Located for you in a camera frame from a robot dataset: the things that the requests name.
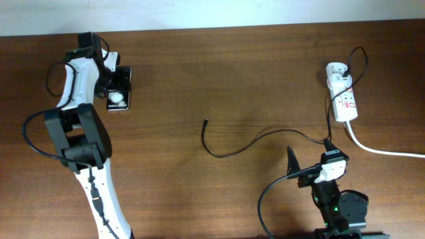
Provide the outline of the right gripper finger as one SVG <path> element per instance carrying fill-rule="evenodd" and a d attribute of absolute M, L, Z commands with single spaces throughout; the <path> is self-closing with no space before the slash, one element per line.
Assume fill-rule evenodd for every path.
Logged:
<path fill-rule="evenodd" d="M 294 179 L 296 177 L 296 173 L 300 172 L 301 169 L 299 167 L 299 162 L 297 160 L 297 157 L 290 146 L 287 146 L 287 154 L 288 154 L 288 169 L 287 169 L 288 179 Z"/>
<path fill-rule="evenodd" d="M 330 140 L 328 140 L 328 138 L 325 138 L 323 140 L 323 144 L 325 146 L 326 151 L 334 151 L 334 150 L 336 150 L 336 146 L 334 146 L 334 144 L 332 144 L 332 142 Z"/>

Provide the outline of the black smartphone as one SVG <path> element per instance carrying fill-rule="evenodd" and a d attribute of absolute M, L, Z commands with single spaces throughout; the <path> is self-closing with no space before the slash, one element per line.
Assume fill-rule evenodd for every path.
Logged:
<path fill-rule="evenodd" d="M 117 66 L 107 87 L 108 111 L 128 110 L 131 96 L 131 66 Z"/>

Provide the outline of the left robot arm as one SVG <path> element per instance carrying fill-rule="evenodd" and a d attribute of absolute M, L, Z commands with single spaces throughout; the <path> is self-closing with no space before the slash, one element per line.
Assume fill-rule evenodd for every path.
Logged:
<path fill-rule="evenodd" d="M 99 97 L 110 111 L 127 110 L 131 67 L 121 66 L 120 54 L 102 48 L 105 43 L 95 33 L 78 35 L 78 48 L 64 57 L 61 100 L 44 115 L 44 123 L 60 162 L 84 190 L 99 238 L 133 238 L 112 181 L 112 142 L 93 105 Z"/>

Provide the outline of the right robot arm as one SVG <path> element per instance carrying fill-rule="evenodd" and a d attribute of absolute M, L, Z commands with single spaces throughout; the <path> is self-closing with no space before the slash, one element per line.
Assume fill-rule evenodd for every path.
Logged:
<path fill-rule="evenodd" d="M 293 149 L 288 147 L 288 178 L 296 178 L 299 188 L 311 188 L 313 202 L 325 223 L 325 228 L 315 230 L 318 238 L 361 238 L 361 230 L 367 225 L 369 198 L 359 191 L 339 189 L 337 179 L 346 173 L 349 157 L 329 140 L 323 143 L 325 152 L 320 162 L 306 169 L 300 168 Z"/>

